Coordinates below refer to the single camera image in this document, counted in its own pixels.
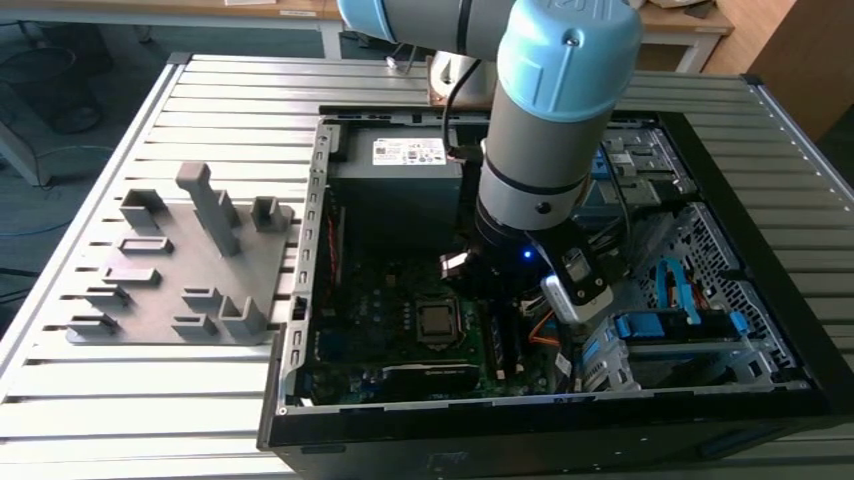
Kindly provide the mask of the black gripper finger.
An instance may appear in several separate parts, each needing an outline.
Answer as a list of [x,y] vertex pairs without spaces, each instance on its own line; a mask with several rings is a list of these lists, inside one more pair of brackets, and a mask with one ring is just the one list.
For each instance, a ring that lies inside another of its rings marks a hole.
[[465,281],[471,277],[471,265],[475,255],[471,251],[443,254],[439,257],[441,279]]

